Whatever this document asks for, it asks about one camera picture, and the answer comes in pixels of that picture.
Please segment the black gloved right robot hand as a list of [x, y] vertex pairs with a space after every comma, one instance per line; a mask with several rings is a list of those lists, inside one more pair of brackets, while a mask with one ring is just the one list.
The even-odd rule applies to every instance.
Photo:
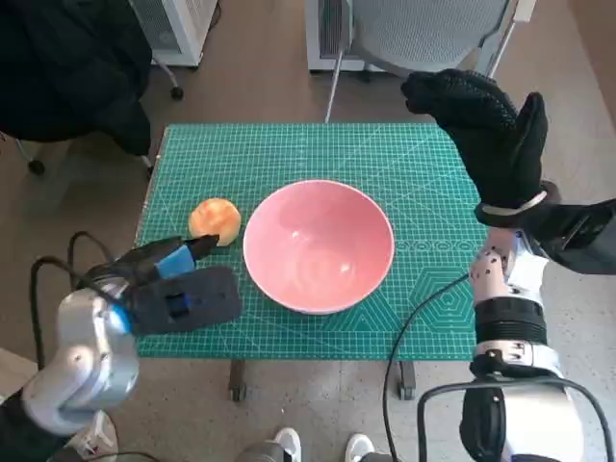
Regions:
[[453, 68], [413, 72], [400, 89], [410, 113], [431, 116], [452, 139], [483, 204], [516, 210], [540, 194], [549, 127], [541, 93], [517, 109], [494, 80]]

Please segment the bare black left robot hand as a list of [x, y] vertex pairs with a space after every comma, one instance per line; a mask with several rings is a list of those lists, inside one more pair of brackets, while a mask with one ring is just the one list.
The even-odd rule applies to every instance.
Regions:
[[184, 240], [165, 238], [131, 249], [111, 264], [111, 272], [131, 285], [144, 285], [160, 279], [192, 272], [199, 260], [218, 245], [219, 235]]

